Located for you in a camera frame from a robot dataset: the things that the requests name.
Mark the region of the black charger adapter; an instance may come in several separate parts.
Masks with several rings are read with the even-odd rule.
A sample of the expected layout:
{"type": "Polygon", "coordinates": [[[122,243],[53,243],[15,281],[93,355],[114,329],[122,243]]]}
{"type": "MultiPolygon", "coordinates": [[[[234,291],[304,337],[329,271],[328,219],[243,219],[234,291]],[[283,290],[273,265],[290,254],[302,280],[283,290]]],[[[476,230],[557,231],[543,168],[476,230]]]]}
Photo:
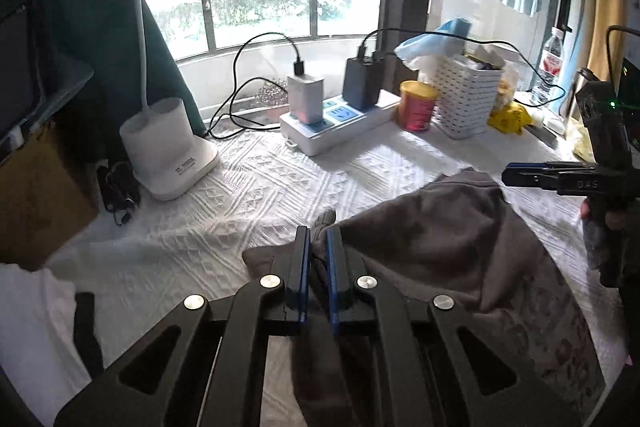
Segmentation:
{"type": "Polygon", "coordinates": [[[384,62],[349,58],[346,61],[342,98],[361,112],[375,106],[383,86],[384,62]]]}

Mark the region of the clear snack jar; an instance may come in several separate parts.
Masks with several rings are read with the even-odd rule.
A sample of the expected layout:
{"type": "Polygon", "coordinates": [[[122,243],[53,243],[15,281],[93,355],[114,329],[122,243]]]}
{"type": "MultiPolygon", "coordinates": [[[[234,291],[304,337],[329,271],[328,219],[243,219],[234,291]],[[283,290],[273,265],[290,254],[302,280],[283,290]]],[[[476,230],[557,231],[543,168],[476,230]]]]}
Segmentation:
{"type": "Polygon", "coordinates": [[[512,65],[504,66],[501,78],[498,82],[497,94],[492,106],[494,112],[499,112],[509,105],[513,99],[516,88],[518,87],[518,71],[512,65]]]}

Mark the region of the white desk lamp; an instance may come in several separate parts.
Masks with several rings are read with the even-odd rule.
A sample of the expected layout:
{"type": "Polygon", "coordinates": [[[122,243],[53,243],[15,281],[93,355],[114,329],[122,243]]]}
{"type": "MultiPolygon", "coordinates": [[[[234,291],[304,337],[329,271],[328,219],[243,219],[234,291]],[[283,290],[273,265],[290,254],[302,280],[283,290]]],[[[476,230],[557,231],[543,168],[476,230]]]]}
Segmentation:
{"type": "Polygon", "coordinates": [[[144,0],[134,0],[140,55],[141,108],[120,126],[120,143],[97,147],[70,142],[82,159],[128,160],[136,180],[154,198],[186,193],[216,165],[216,146],[204,138],[204,124],[168,45],[144,0]]]}

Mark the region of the white perforated basket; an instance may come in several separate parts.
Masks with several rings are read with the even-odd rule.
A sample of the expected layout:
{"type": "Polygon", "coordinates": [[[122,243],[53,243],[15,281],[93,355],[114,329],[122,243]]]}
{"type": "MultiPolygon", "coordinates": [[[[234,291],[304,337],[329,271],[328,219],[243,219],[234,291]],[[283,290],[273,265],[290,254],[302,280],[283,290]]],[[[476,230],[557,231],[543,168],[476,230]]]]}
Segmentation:
{"type": "Polygon", "coordinates": [[[438,92],[437,127],[455,140],[484,133],[501,77],[501,69],[479,69],[459,55],[440,56],[431,79],[438,92]]]}

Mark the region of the clear water bottle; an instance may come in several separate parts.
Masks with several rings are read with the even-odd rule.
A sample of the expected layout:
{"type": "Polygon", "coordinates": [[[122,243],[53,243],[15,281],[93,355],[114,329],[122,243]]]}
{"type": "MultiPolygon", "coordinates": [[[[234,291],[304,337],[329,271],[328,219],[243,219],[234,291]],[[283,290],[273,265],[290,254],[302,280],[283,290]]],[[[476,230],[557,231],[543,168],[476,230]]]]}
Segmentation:
{"type": "Polygon", "coordinates": [[[530,91],[530,99],[535,106],[545,106],[560,101],[566,95],[560,85],[560,74],[563,67],[563,38],[564,31],[553,27],[549,39],[544,43],[537,76],[530,91]]]}

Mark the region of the white folded garment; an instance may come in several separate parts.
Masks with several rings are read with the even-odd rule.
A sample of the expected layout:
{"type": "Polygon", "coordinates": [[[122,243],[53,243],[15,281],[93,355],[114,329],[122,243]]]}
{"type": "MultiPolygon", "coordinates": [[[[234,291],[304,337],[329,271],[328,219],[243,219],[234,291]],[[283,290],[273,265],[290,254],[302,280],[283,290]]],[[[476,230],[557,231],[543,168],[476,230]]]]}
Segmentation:
{"type": "Polygon", "coordinates": [[[1,267],[1,369],[30,415],[51,426],[104,372],[96,296],[50,270],[1,267]]]}

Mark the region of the white charger adapter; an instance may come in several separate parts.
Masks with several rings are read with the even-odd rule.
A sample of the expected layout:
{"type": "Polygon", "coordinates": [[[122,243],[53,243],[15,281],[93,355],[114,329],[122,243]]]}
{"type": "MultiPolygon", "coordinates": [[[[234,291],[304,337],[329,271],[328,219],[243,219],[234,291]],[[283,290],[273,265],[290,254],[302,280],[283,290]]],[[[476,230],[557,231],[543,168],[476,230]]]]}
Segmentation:
{"type": "Polygon", "coordinates": [[[317,124],[323,116],[323,78],[311,75],[288,76],[288,104],[303,124],[317,124]]]}

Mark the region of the brown cardboard box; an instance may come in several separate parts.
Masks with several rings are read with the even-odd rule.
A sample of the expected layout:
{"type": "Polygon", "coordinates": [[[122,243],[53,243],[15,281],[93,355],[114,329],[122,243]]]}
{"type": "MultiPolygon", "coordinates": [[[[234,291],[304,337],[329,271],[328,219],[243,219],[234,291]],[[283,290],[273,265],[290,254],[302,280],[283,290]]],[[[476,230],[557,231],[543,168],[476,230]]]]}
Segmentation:
{"type": "Polygon", "coordinates": [[[35,271],[98,215],[84,169],[46,126],[1,165],[1,261],[35,271]]]}

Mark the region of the red yellow-lidded can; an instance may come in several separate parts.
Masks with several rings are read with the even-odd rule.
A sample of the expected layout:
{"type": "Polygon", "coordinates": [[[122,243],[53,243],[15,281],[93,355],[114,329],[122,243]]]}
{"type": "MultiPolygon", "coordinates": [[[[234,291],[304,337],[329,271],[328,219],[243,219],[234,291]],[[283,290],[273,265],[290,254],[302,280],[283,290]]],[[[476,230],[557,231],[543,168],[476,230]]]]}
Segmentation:
{"type": "Polygon", "coordinates": [[[423,132],[431,127],[437,90],[428,83],[418,80],[406,80],[399,86],[400,103],[397,122],[402,129],[411,132],[423,132]]]}

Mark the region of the white textured bedspread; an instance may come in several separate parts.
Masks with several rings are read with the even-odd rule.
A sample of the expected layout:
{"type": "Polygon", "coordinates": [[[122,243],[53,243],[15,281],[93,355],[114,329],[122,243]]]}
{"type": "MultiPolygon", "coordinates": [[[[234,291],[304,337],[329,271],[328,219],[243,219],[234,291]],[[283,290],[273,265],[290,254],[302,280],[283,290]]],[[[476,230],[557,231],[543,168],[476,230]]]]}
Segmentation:
{"type": "MultiPolygon", "coordinates": [[[[620,375],[627,358],[620,298],[588,269],[579,199],[500,181],[511,161],[570,160],[570,150],[552,150],[527,131],[489,128],[450,140],[435,127],[412,134],[393,122],[314,158],[287,146],[277,132],[245,132],[218,147],[220,163],[188,193],[157,202],[142,192],[140,207],[122,227],[100,204],[99,217],[47,262],[57,279],[96,296],[94,331],[105,366],[186,296],[234,294],[250,280],[245,249],[288,243],[297,225],[311,225],[328,208],[341,221],[440,174],[473,167],[496,180],[573,291],[605,380],[601,401],[620,375]]],[[[262,425],[304,425],[290,353],[291,341],[270,341],[262,425]]]]}

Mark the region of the blue tissue pack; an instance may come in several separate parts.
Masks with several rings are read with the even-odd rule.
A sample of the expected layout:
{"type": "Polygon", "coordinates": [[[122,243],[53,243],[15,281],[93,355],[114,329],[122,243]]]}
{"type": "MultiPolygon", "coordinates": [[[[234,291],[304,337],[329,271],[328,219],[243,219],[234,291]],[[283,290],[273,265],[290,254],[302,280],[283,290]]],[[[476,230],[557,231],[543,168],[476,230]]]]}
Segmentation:
{"type": "Polygon", "coordinates": [[[410,69],[427,70],[439,57],[462,55],[465,38],[472,24],[464,18],[454,18],[434,32],[418,35],[398,44],[395,55],[410,69]]]}

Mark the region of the white power strip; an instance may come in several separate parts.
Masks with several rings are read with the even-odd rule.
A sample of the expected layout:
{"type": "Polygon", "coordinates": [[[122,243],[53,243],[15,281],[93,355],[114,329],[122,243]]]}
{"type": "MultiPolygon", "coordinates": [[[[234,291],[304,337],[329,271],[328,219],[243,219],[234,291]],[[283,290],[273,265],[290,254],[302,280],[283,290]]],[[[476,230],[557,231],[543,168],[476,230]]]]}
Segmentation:
{"type": "Polygon", "coordinates": [[[280,131],[297,150],[314,157],[391,121],[399,103],[399,96],[382,90],[378,103],[363,112],[337,95],[323,102],[323,116],[319,122],[303,124],[291,113],[285,113],[280,116],[280,131]]]}

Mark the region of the dark grey garment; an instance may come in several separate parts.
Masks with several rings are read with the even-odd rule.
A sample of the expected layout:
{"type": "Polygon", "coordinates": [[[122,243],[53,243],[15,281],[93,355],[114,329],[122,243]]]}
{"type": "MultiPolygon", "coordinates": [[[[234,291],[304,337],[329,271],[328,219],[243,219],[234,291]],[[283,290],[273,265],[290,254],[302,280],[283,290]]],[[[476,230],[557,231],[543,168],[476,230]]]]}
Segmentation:
{"type": "MultiPolygon", "coordinates": [[[[336,339],[328,319],[326,210],[311,229],[308,326],[292,347],[295,399],[311,426],[373,418],[370,347],[336,339]]],[[[343,245],[405,296],[447,294],[527,364],[581,418],[604,379],[589,327],[562,273],[486,173],[439,176],[412,193],[338,222],[343,245]]]]}

